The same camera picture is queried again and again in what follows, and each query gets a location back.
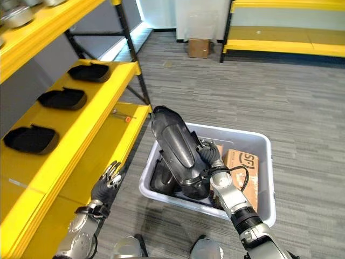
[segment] yellow metal shelving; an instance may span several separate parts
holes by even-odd
[[[67,233],[74,211],[88,202],[92,186],[104,169],[114,160],[125,163],[151,107],[117,103],[115,108],[133,119],[125,122],[109,115],[42,220],[23,258],[51,258]],[[47,240],[51,233],[54,237]]]
[[[269,26],[231,26],[236,8],[296,8],[345,11],[345,0],[231,0],[220,62],[228,50],[345,57],[345,32]]]
[[[235,8],[303,8],[345,11],[345,0],[235,0]]]
[[[345,57],[345,31],[232,26],[227,50],[252,50]]]
[[[1,28],[5,44],[0,49],[0,83],[102,2],[104,0],[68,0],[55,7],[41,4],[32,8],[34,20],[31,23],[16,29]]]
[[[64,74],[50,90],[62,87],[84,90],[87,103],[77,111],[63,111],[43,107],[36,102],[13,126],[35,124],[53,128],[60,135],[58,146],[48,155],[32,155],[18,152],[1,143],[2,182],[17,184],[21,191],[8,199],[7,193],[1,196],[4,212],[1,218],[1,250],[3,258],[18,258],[30,241],[50,205],[74,170],[83,153],[107,119],[118,98],[126,89],[135,74],[140,74],[137,62],[99,62],[110,67],[112,75],[105,83],[89,83],[71,79]],[[89,64],[90,60],[79,60],[73,66]],[[140,127],[129,130],[134,138]],[[120,138],[121,132],[114,137]]]

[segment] brown cardboard box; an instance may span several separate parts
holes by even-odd
[[[189,39],[188,56],[190,58],[207,58],[210,50],[209,39]]]
[[[249,181],[243,194],[251,203],[255,211],[258,209],[258,170],[259,159],[257,156],[229,149],[225,157],[223,157],[224,164],[229,168],[236,166],[244,166],[249,172]],[[237,188],[241,188],[245,179],[246,173],[244,169],[231,171],[233,184]]]

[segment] white plastic bin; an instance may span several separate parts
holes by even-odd
[[[273,187],[273,169],[271,159],[271,142],[259,133],[238,131],[235,129],[205,126],[187,123],[189,130],[195,131],[199,138],[213,139],[216,144],[224,145],[224,154],[228,149],[236,149],[256,155],[259,158],[258,173],[258,214],[270,227],[275,223],[275,200]],[[141,175],[139,190],[147,198],[174,204],[186,209],[229,219],[225,211],[208,207],[192,201],[167,196],[150,190],[150,180],[154,172],[156,161],[160,158],[160,146],[155,141],[149,154],[146,167]]]

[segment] gray carpet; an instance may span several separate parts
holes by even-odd
[[[301,258],[345,258],[345,70],[188,58],[173,32],[152,33],[139,58],[153,105],[187,122],[265,134],[272,142],[277,220],[273,230]],[[131,86],[137,87],[134,79]],[[137,102],[126,92],[123,100]],[[225,220],[143,197],[141,173],[154,142],[148,127],[99,236],[95,258],[109,258],[122,237],[141,233],[151,256],[187,258],[200,234],[242,259]]]

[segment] shelf post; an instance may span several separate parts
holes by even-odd
[[[220,53],[220,61],[219,61],[220,63],[223,63],[224,57],[226,54],[226,53],[224,53],[224,45],[227,42],[227,37],[229,36],[229,31],[230,31],[230,24],[231,24],[231,17],[232,17],[232,12],[231,12],[232,2],[233,2],[233,0],[230,0],[230,2],[229,2],[229,13],[227,14],[226,26],[225,26],[225,31],[224,31],[224,38],[223,38],[222,49],[221,49],[221,53]]]
[[[125,11],[124,11],[124,9],[122,7],[121,1],[115,1],[115,2],[116,3],[114,3],[114,6],[115,6],[115,9],[116,9],[116,12],[118,13],[118,17],[119,17],[120,24],[121,24],[121,27],[122,27],[122,30],[123,30],[123,34],[124,34],[124,36],[125,36],[125,38],[127,40],[127,45],[128,45],[128,48],[129,48],[130,56],[132,57],[132,62],[138,62],[138,66],[139,66],[139,69],[140,69],[140,74],[138,74],[137,77],[138,77],[138,80],[139,80],[141,91],[142,91],[142,93],[144,95],[145,104],[146,105],[150,105],[151,101],[150,101],[150,98],[149,98],[149,95],[148,95],[148,92],[147,92],[147,89],[146,89],[144,78],[142,76],[141,66],[140,66],[138,57],[137,57],[137,55],[135,53],[135,49],[134,49],[134,45],[133,45],[132,39],[130,37],[130,32],[129,32],[129,28],[128,28],[128,24],[127,24],[127,20],[126,20]]]
[[[81,59],[85,59],[85,54],[87,54],[91,59],[97,59],[95,56],[93,56],[90,52],[88,52],[86,49],[84,49],[82,46],[80,46],[74,39],[73,35],[71,34],[71,31],[68,29],[64,32],[67,40],[70,42],[70,45],[72,46],[74,52],[77,54],[77,56]]]

